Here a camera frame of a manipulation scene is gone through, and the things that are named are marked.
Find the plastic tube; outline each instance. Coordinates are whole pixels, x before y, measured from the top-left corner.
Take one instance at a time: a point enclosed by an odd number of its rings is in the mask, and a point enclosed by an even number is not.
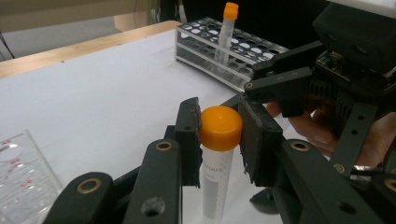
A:
[[[240,115],[227,106],[212,106],[202,113],[205,224],[220,224],[230,178],[233,149],[242,132]]]
[[[233,38],[233,27],[238,17],[239,6],[235,3],[228,2],[224,8],[223,22],[219,34],[219,46],[222,49],[216,49],[215,61],[223,65],[227,65],[229,54],[224,50],[230,49],[231,40]]]

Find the test tube rack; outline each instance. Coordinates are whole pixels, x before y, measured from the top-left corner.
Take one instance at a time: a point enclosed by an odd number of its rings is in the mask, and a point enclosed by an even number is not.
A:
[[[176,59],[196,67],[237,91],[253,77],[254,63],[270,60],[288,49],[244,31],[233,29],[229,49],[219,46],[221,22],[210,18],[181,24],[176,28]],[[227,64],[215,61],[219,49],[229,55]]]

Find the metal screw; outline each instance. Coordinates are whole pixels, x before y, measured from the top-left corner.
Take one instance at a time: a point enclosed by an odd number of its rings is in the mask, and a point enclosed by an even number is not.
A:
[[[335,164],[333,167],[339,174],[343,174],[346,171],[346,168],[341,164]]]

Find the bolt hole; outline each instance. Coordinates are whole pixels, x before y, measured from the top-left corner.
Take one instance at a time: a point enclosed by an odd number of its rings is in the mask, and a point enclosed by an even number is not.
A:
[[[269,201],[273,202],[273,201],[274,201],[274,194],[268,193],[268,194],[267,194],[267,199],[268,199]]]
[[[346,171],[346,168],[342,164],[337,163],[333,167],[338,172],[338,174],[343,174]]]
[[[343,212],[346,212],[346,213],[348,213],[348,214],[350,214],[350,215],[355,215],[355,214],[356,214],[356,209],[355,209],[355,207],[353,207],[353,206],[350,205],[349,203],[340,202],[340,203],[338,204],[338,207],[339,207]]]
[[[171,148],[171,147],[172,147],[172,144],[169,143],[169,142],[160,142],[160,143],[157,144],[157,146],[156,146],[156,148],[157,148],[158,150],[162,150],[162,151],[167,150],[167,149],[169,149],[169,148]]]
[[[252,66],[253,69],[260,69],[261,67],[262,67],[262,65],[259,64],[259,63],[255,63],[255,64],[253,64],[253,66]]]
[[[291,143],[291,147],[298,151],[307,151],[309,150],[309,146],[304,144],[303,142],[293,142]]]
[[[156,217],[165,210],[165,201],[162,198],[154,197],[147,199],[142,204],[142,213],[147,217]]]
[[[81,194],[88,194],[96,191],[101,186],[102,186],[102,180],[98,178],[89,178],[78,184],[77,192]]]
[[[246,86],[245,86],[246,88],[252,88],[253,87],[253,83],[251,83],[251,82],[248,82],[247,84],[246,84]]]

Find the table surface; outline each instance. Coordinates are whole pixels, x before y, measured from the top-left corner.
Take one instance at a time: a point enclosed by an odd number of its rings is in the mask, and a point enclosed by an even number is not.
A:
[[[88,172],[117,178],[141,164],[147,145],[175,124],[179,104],[202,109],[237,92],[175,60],[176,21],[0,63],[0,140],[32,135],[61,186]],[[248,201],[260,192],[239,148],[223,223],[280,223]],[[184,223],[202,223],[202,190],[183,188]]]

